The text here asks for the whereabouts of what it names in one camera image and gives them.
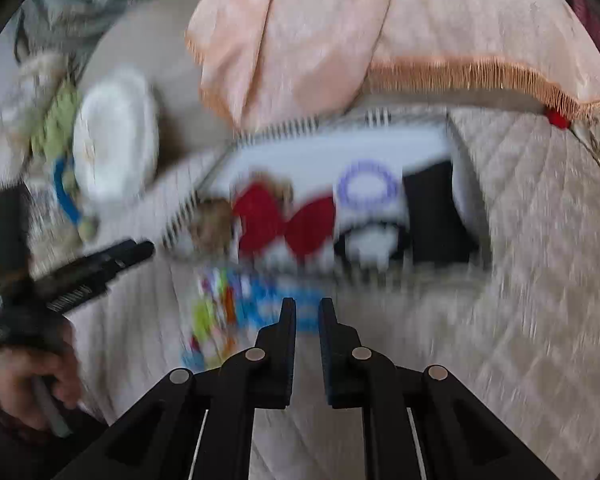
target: blue ring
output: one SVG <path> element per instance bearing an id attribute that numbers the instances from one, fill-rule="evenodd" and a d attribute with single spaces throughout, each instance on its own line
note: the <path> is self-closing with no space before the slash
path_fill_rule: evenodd
<path id="1" fill-rule="evenodd" d="M 386 189 L 381 196 L 365 199 L 355 199 L 349 195 L 349 185 L 351 181 L 361 173 L 372 173 L 379 176 L 386 184 Z M 398 181 L 381 164 L 372 160 L 360 160 L 357 164 L 351 166 L 338 183 L 338 200 L 340 203 L 350 209 L 373 209 L 378 206 L 392 202 L 398 196 L 400 186 Z"/>
<path id="2" fill-rule="evenodd" d="M 82 217 L 82 215 L 80 211 L 78 211 L 78 208 L 75 206 L 74 201 L 64 190 L 64 186 L 62 185 L 62 174 L 64 173 L 65 167 L 66 159 L 64 158 L 64 155 L 59 156 L 56 159 L 56 167 L 54 169 L 54 184 L 56 186 L 56 198 L 58 199 L 58 203 L 60 204 L 62 210 L 69 217 L 71 223 L 77 226 L 80 223 L 80 218 Z"/>

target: red tag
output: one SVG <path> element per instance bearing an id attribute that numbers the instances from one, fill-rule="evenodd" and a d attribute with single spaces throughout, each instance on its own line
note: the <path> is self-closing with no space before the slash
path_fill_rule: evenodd
<path id="1" fill-rule="evenodd" d="M 544 114 L 547 119 L 549 119 L 549 123 L 557 128 L 561 128 L 566 130 L 571 126 L 571 121 L 562 117 L 556 110 L 553 108 L 546 108 L 544 110 Z"/>

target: bed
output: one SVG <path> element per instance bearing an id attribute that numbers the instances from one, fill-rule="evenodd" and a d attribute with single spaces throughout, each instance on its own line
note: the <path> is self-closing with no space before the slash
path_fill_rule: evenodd
<path id="1" fill-rule="evenodd" d="M 160 84 L 175 91 L 178 82 L 171 73 Z M 371 101 L 405 107 L 404 98 L 373 96 L 350 113 L 369 113 Z M 364 344 L 401 366 L 448 367 L 559 478 L 592 479 L 600 472 L 600 167 L 537 106 L 513 101 L 435 108 L 451 114 L 480 181 L 491 272 L 461 287 L 441 274 L 400 294 L 331 293 L 338 319 Z M 384 116 L 382 108 L 370 113 Z M 159 244 L 218 153 L 205 148 L 163 173 L 103 225 L 95 247 L 122 237 Z M 72 314 L 85 402 L 108 422 L 180 366 L 190 321 L 178 295 L 191 273 L 159 251 L 106 298 Z M 256 413 L 251 478 L 361 479 L 361 429 L 356 410 L 327 406 L 317 337 L 301 335 L 291 406 Z"/>

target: white round object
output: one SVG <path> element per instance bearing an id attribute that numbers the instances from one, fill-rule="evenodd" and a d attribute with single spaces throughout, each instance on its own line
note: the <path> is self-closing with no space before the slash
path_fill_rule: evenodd
<path id="1" fill-rule="evenodd" d="M 157 105 L 148 82 L 117 71 L 85 96 L 74 127 L 74 170 L 89 200 L 136 197 L 154 178 L 158 160 Z"/>

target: black handheld tool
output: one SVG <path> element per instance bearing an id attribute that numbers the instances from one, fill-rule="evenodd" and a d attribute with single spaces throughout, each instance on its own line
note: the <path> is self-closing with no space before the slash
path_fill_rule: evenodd
<path id="1" fill-rule="evenodd" d="M 27 247 L 29 193 L 23 184 L 0 191 L 0 348 L 24 346 L 62 354 L 63 314 L 107 292 L 107 283 L 154 254 L 154 245 L 124 240 L 32 280 Z M 57 436 L 71 429 L 50 394 L 54 378 L 34 378 L 34 395 Z"/>
<path id="2" fill-rule="evenodd" d="M 253 348 L 200 374 L 171 371 L 56 480 L 247 480 L 254 411 L 289 405 L 295 348 L 287 298 Z"/>
<path id="3" fill-rule="evenodd" d="M 445 367 L 395 366 L 338 323 L 330 298 L 318 327 L 328 403 L 362 408 L 368 480 L 557 480 Z"/>
<path id="4" fill-rule="evenodd" d="M 361 408 L 367 480 L 557 480 L 446 368 L 395 366 L 318 311 L 328 403 Z M 56 480 L 247 480 L 255 408 L 283 410 L 291 396 L 295 303 L 221 368 L 176 368 Z"/>

